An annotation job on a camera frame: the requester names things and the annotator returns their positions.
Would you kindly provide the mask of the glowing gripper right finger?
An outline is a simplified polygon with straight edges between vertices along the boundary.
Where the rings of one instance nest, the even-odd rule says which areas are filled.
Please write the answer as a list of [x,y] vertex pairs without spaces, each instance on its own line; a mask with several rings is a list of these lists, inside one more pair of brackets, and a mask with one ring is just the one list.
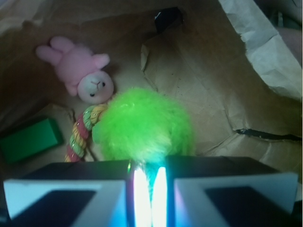
[[298,176],[249,157],[166,158],[155,227],[296,227]]

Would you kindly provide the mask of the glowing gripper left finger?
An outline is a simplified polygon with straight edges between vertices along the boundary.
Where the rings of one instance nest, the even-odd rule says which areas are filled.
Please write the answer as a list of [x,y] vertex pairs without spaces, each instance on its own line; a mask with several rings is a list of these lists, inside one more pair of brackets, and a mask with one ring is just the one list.
[[4,182],[13,227],[149,227],[131,160],[52,163]]

